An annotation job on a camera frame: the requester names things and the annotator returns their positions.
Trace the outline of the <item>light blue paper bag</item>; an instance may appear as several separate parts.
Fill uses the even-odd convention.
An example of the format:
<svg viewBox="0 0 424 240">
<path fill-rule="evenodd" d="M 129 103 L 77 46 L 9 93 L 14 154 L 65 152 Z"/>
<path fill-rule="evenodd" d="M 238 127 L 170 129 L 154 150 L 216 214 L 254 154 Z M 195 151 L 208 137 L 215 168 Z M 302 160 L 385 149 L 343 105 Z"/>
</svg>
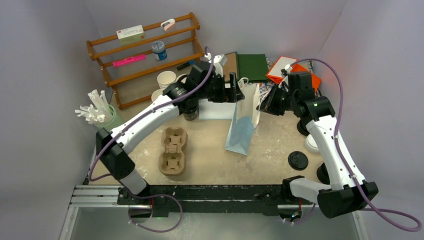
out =
<svg viewBox="0 0 424 240">
<path fill-rule="evenodd" d="M 269 93 L 260 92 L 258 83 L 249 83 L 246 77 L 237 82 L 244 99 L 235 103 L 235 108 L 228 130 L 225 150 L 247 156 L 252 136 L 260 122 L 259 106 Z"/>
</svg>

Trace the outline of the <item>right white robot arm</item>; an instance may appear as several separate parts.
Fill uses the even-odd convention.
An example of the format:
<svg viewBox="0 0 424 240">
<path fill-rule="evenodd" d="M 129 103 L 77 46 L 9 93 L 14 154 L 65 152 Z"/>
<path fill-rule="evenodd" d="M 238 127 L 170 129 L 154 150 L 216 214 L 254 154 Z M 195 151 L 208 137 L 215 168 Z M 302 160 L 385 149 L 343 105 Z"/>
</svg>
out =
<svg viewBox="0 0 424 240">
<path fill-rule="evenodd" d="M 312 75 L 307 71 L 288 74 L 287 82 L 288 90 L 273 86 L 258 109 L 276 116 L 292 111 L 300 119 L 298 130 L 308 132 L 315 140 L 329 183 L 318 183 L 304 176 L 286 178 L 280 191 L 282 200 L 292 204 L 302 198 L 318 204 L 329 219 L 363 210 L 379 190 L 355 166 L 336 129 L 337 118 L 330 100 L 315 96 Z"/>
</svg>

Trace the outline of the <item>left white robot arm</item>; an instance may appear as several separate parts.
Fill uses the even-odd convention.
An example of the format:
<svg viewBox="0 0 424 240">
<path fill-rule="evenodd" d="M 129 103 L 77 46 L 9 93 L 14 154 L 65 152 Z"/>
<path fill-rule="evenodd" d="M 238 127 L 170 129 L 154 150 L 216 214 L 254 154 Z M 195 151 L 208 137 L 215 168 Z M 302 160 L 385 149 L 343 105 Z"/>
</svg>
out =
<svg viewBox="0 0 424 240">
<path fill-rule="evenodd" d="M 148 135 L 168 121 L 195 112 L 199 100 L 213 103 L 237 103 L 245 96 L 235 73 L 230 74 L 229 86 L 216 72 L 213 63 L 201 61 L 194 64 L 189 74 L 170 84 L 146 109 L 131 120 L 107 131 L 96 133 L 96 160 L 103 163 L 110 175 L 130 193 L 138 205 L 149 199 L 149 184 L 136 171 L 129 154 Z"/>
</svg>

